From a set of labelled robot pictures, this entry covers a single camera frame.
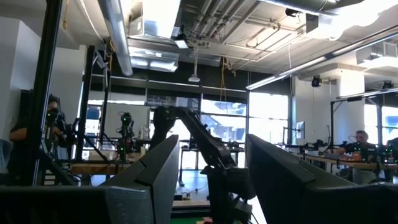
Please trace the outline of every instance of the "ductwork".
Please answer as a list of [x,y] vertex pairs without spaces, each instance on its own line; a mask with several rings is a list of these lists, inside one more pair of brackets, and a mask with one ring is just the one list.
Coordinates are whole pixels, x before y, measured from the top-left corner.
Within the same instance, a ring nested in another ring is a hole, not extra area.
[[333,8],[340,0],[261,0],[300,12],[319,15],[322,10]]
[[106,27],[109,30],[120,68],[124,75],[132,75],[130,56],[127,47],[124,17],[119,0],[98,0],[104,16]]
[[397,45],[380,42],[356,52],[356,62],[361,67],[398,67]]

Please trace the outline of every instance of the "fluorescent light fixture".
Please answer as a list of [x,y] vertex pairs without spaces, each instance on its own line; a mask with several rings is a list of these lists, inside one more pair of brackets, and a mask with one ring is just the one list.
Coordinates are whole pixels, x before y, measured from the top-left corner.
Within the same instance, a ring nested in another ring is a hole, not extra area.
[[365,59],[363,61],[364,61],[364,63],[361,63],[360,66],[366,67],[369,69],[388,67],[388,66],[398,68],[398,58],[396,58],[396,57],[385,56],[385,57],[378,57],[373,60]]
[[176,41],[175,41],[175,44],[177,44],[177,46],[178,46],[180,49],[188,49],[188,45],[187,45],[187,43],[186,43],[185,40],[176,40]]
[[280,74],[280,75],[273,75],[273,76],[271,76],[271,77],[269,77],[269,78],[266,78],[266,79],[261,80],[261,81],[256,82],[256,83],[253,83],[252,85],[249,85],[249,86],[247,86],[246,88],[247,88],[248,90],[254,90],[254,89],[256,89],[256,88],[262,87],[263,85],[267,85],[267,84],[270,84],[270,83],[272,83],[272,82],[276,82],[276,81],[278,81],[278,80],[281,80],[281,79],[283,79],[283,78],[285,78],[285,77],[287,77],[287,76],[288,76],[288,75],[282,75],[282,76],[281,76],[281,74]]
[[386,93],[395,93],[398,92],[398,88],[389,88],[389,89],[384,89],[384,90],[376,90],[376,91],[369,91],[369,92],[364,92],[364,93],[358,93],[358,94],[353,94],[353,95],[348,95],[348,96],[339,96],[336,97],[337,100],[347,100],[350,98],[356,98],[356,97],[370,97],[370,96],[375,96],[379,94],[386,94]]
[[145,0],[142,6],[146,32],[171,38],[180,0]]
[[197,74],[192,74],[192,76],[188,79],[190,82],[200,82],[200,78]]

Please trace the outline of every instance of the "robotic arm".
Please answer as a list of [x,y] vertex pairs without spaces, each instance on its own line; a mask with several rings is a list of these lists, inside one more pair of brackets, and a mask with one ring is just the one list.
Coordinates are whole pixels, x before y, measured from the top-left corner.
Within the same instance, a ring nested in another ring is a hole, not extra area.
[[166,139],[176,119],[180,119],[195,138],[198,149],[207,163],[201,173],[206,174],[208,178],[210,213],[213,221],[229,224],[233,223],[234,219],[239,219],[246,223],[251,217],[251,206],[246,202],[256,196],[248,169],[236,167],[229,148],[206,130],[194,111],[173,106],[156,108],[155,131],[149,149]]

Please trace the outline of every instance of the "pillar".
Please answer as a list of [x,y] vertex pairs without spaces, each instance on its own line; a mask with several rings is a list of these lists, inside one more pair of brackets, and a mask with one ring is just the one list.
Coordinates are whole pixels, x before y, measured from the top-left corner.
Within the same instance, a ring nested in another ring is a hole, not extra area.
[[[337,80],[339,96],[347,96],[365,92],[364,75],[358,72],[344,73]],[[335,112],[335,143],[341,144],[355,136],[357,130],[364,130],[365,100],[343,102]]]

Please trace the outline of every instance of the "wall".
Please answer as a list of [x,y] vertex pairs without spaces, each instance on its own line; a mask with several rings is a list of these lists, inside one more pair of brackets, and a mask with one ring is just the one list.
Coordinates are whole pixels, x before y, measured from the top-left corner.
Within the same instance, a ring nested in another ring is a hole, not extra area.
[[79,50],[55,50],[50,93],[60,98],[67,123],[74,122],[78,114],[85,58],[86,47],[82,45]]
[[337,93],[336,85],[323,84],[318,88],[313,88],[311,82],[301,81],[297,77],[293,82],[293,127],[297,122],[305,122],[305,139],[295,139],[293,132],[293,142],[303,144],[315,142],[321,139],[328,141],[330,125],[330,101],[335,99]]
[[23,22],[0,17],[0,138],[9,139],[17,122],[22,89],[33,88],[40,38]]

